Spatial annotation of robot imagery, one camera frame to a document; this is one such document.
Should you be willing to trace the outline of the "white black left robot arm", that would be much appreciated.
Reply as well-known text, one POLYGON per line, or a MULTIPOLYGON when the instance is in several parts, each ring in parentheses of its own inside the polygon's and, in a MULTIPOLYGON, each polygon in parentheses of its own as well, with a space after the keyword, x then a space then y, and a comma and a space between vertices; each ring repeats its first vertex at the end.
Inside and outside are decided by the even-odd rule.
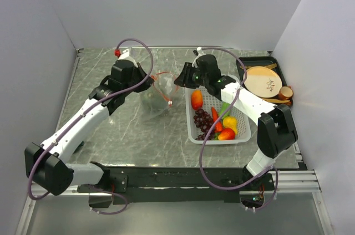
POLYGON ((26 175, 30 182, 57 196, 72 185, 91 185, 105 191, 109 171, 101 164, 69 164, 80 143, 107 119, 132 92, 150 88, 153 79, 133 60, 117 60, 99 86, 93 89, 80 110, 40 145, 31 143, 24 151, 26 175))

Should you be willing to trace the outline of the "clear zip top bag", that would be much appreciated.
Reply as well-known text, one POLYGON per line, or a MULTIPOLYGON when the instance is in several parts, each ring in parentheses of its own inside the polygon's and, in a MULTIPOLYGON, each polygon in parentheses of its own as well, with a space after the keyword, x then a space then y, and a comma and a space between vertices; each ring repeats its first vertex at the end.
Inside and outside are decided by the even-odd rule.
POLYGON ((144 110, 140 101, 140 93, 140 118, 143 121, 156 118, 167 113, 174 106, 177 106, 179 104, 181 93, 180 87, 174 84, 174 80, 178 75, 178 65, 176 64, 173 51, 168 49, 152 49, 151 52, 154 58, 154 66, 150 77, 154 82, 149 89, 156 89, 168 102, 168 108, 160 111, 144 110))

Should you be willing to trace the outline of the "green netted melon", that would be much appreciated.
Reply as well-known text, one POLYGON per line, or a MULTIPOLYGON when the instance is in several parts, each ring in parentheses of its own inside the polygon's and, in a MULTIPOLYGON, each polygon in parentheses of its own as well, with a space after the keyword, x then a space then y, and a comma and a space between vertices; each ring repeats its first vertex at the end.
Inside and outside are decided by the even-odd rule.
POLYGON ((142 107, 146 111, 160 111, 168 108, 168 102, 154 88, 148 89, 140 94, 142 107))

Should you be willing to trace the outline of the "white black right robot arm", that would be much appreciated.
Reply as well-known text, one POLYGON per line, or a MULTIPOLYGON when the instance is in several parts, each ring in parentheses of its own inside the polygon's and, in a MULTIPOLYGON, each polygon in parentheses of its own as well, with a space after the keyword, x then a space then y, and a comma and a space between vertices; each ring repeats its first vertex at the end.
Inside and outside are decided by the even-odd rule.
POLYGON ((262 184, 260 173, 270 169, 278 156, 298 140, 290 108, 266 102, 234 78, 222 75, 214 55, 199 55, 194 64, 186 62, 174 84, 189 89, 203 86, 210 95, 234 106, 257 125, 258 150, 246 165, 248 173, 242 177, 249 190, 262 184))

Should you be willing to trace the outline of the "dark purple grape bunch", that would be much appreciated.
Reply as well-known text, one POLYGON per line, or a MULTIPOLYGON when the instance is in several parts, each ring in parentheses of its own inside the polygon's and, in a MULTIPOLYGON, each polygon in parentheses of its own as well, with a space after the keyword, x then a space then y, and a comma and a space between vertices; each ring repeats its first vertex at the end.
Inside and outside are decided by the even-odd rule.
POLYGON ((214 123, 213 118, 207 111, 197 109, 195 111, 195 115, 193 116, 193 120, 196 128, 200 131, 196 139, 198 141, 202 141, 206 138, 211 125, 214 123))

